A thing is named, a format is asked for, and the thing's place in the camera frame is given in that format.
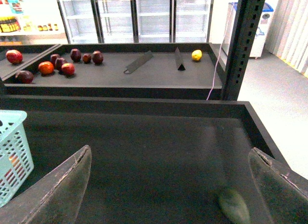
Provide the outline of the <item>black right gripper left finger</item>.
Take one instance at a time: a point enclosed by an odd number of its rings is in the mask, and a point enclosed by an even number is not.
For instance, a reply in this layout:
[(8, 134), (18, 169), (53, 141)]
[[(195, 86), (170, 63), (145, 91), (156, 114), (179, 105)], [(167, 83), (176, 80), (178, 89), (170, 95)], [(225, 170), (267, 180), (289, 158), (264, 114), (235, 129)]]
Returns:
[(73, 224), (88, 185), (86, 145), (0, 209), (2, 224)]

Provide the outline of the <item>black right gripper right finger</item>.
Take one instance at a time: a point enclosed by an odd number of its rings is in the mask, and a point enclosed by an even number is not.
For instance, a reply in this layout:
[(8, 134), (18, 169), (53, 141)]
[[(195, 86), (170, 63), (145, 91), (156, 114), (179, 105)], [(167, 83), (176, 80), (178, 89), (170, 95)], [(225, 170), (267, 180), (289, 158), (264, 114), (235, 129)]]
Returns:
[(258, 193), (274, 224), (308, 222), (308, 180), (258, 148), (248, 155)]

